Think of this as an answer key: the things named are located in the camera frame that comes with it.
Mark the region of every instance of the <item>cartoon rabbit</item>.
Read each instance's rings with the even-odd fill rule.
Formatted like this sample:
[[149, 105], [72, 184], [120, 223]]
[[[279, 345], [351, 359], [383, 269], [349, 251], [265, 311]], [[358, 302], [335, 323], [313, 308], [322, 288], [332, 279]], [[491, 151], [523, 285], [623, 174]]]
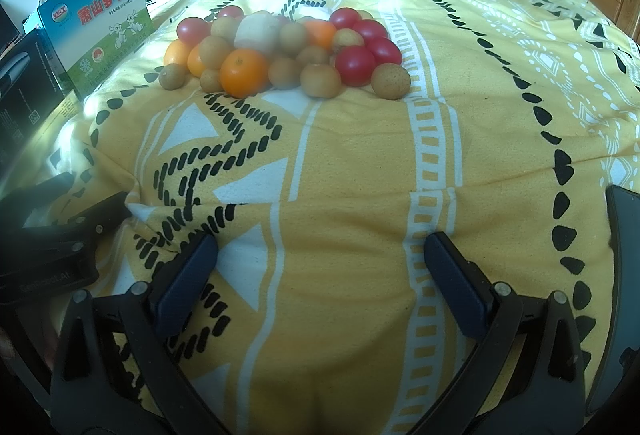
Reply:
[[122, 24], [116, 24], [113, 27], [109, 26], [109, 34], [116, 35], [116, 49], [122, 47], [122, 44], [127, 41], [127, 37], [124, 34], [125, 30], [122, 28]]
[[127, 30], [130, 30], [132, 34], [136, 34], [137, 32], [142, 30], [142, 24], [136, 22], [136, 18], [138, 17], [138, 12], [134, 11], [127, 17], [127, 22], [129, 22], [129, 27]]

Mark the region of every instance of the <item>yellow bedspread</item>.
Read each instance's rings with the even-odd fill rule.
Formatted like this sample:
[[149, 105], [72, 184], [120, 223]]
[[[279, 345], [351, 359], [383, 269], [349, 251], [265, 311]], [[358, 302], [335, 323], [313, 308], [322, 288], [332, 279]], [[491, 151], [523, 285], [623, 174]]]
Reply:
[[[177, 22], [229, 3], [295, 17], [366, 9], [402, 50], [412, 92], [238, 101], [193, 78], [163, 90]], [[158, 31], [60, 134], [50, 168], [77, 177], [53, 211], [129, 192], [133, 218], [98, 250], [94, 295], [151, 280], [193, 231], [216, 235], [218, 268], [170, 347], [233, 433], [408, 430], [472, 346], [424, 267], [436, 230], [491, 281], [567, 293], [591, 386], [613, 282], [604, 190], [640, 184], [638, 47], [596, 7], [158, 0], [150, 11]]]

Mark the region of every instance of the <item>orange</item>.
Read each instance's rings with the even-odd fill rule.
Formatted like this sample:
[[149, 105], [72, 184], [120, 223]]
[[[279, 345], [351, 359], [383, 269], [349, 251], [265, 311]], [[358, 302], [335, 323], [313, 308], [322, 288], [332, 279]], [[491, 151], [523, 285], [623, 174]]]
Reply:
[[189, 72], [199, 78], [202, 76], [202, 73], [206, 70], [204, 63], [200, 59], [200, 46], [196, 45], [193, 50], [189, 53], [189, 57], [187, 58], [187, 68]]
[[169, 44], [169, 47], [166, 48], [163, 64], [169, 65], [169, 63], [178, 63], [178, 65], [186, 67], [190, 52], [191, 47], [180, 40], [173, 40]]
[[326, 20], [305, 20], [303, 25], [309, 31], [312, 45], [319, 45], [330, 54], [333, 53], [332, 41], [337, 30], [334, 24]]
[[220, 84], [235, 98], [260, 92], [269, 83], [269, 62], [257, 50], [236, 49], [220, 67]]

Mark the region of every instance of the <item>blue gripper pad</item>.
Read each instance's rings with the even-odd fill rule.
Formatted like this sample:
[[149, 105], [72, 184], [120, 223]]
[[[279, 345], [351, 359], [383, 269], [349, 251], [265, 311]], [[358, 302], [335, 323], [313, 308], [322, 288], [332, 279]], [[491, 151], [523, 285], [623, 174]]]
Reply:
[[[202, 288], [207, 283], [218, 261], [218, 243], [211, 235], [202, 235], [193, 239], [178, 257], [185, 256], [179, 271], [172, 274], [165, 272], [164, 277], [170, 277], [164, 294], [156, 303], [154, 314], [154, 329], [160, 339], [175, 336], [180, 332], [187, 316], [193, 309]], [[176, 263], [174, 259], [167, 266]]]
[[484, 338], [494, 298], [482, 271], [466, 261], [444, 233], [426, 238], [424, 262], [463, 335]]

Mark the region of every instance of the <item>tomato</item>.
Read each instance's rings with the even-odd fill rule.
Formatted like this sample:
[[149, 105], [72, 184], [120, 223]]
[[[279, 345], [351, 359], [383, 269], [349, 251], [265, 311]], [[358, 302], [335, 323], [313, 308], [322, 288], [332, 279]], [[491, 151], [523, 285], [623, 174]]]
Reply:
[[244, 16], [244, 11], [238, 6], [226, 6], [226, 8], [220, 9], [218, 18], [220, 18], [220, 16], [232, 16], [237, 18], [238, 16]]
[[359, 20], [360, 15], [355, 9], [351, 8], [336, 9], [329, 17], [329, 22], [334, 24], [336, 29], [350, 29]]
[[389, 40], [389, 38], [375, 36], [367, 41], [366, 47], [373, 54], [377, 65], [382, 63], [402, 64], [402, 53], [400, 49], [398, 49], [398, 46]]
[[371, 81], [371, 73], [376, 68], [376, 59], [365, 47], [350, 45], [335, 57], [335, 68], [345, 85], [361, 87]]
[[236, 49], [220, 67], [220, 84], [237, 99], [257, 94], [269, 84], [269, 62], [257, 50]]
[[337, 30], [334, 24], [326, 20], [305, 20], [302, 24], [309, 31], [311, 45], [319, 45], [332, 52], [332, 41]]
[[367, 43], [374, 36], [382, 36], [382, 38], [388, 38], [389, 34], [386, 32], [385, 26], [375, 20], [359, 20], [353, 27], [355, 32], [359, 32], [364, 38], [364, 43]]
[[178, 24], [176, 32], [181, 42], [190, 47], [195, 47], [204, 40], [206, 36], [211, 34], [211, 26], [201, 18], [190, 16]]
[[182, 65], [183, 67], [187, 66], [187, 59], [189, 58], [189, 53], [193, 47], [188, 46], [186, 43], [183, 43], [181, 40], [173, 40], [169, 47], [166, 48], [166, 52], [164, 53], [164, 61], [163, 65], [169, 65], [169, 63], [178, 63], [178, 65]]
[[200, 46], [196, 46], [189, 53], [189, 57], [187, 58], [187, 69], [189, 72], [199, 78], [202, 76], [202, 73], [206, 70], [202, 59], [200, 59]]

